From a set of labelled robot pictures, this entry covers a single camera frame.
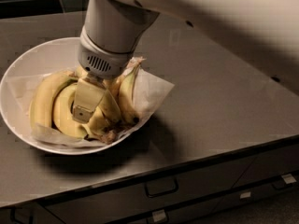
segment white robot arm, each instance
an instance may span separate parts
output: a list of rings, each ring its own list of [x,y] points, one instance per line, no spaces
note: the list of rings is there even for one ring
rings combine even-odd
[[[78,59],[116,77],[159,13],[184,20],[299,94],[299,0],[90,0]]]

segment screw hole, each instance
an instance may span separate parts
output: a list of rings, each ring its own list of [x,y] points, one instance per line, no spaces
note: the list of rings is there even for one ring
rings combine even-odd
[[[276,81],[277,83],[279,83],[280,82],[280,78],[278,78],[278,77],[271,77],[274,81]]]
[[[134,4],[138,7],[142,7],[142,5],[137,0],[134,0]]]
[[[187,25],[189,25],[189,26],[193,27],[193,24],[192,24],[192,22],[190,22],[190,21],[186,21],[186,23],[187,23]]]

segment white bowl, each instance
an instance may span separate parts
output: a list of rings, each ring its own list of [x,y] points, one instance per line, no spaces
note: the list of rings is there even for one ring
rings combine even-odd
[[[98,152],[106,147],[66,147],[36,141],[31,137],[29,117],[21,110],[7,84],[10,77],[24,77],[52,73],[79,65],[79,38],[63,38],[41,44],[25,52],[5,72],[0,85],[0,112],[8,128],[22,141],[51,153],[80,155]]]

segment black vent slot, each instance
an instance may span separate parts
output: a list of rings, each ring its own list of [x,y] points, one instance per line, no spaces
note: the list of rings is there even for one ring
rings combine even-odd
[[[90,66],[93,67],[94,69],[104,71],[104,72],[111,69],[110,64],[99,57],[88,56],[87,61],[89,61]]]

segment gray countertop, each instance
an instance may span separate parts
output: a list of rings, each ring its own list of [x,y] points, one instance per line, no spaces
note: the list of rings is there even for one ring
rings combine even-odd
[[[1,76],[26,50],[79,36],[83,22],[81,12],[0,20]],[[160,16],[135,55],[176,86],[142,129],[113,148],[49,154],[23,143],[1,119],[0,207],[299,134],[299,97],[182,21]]]

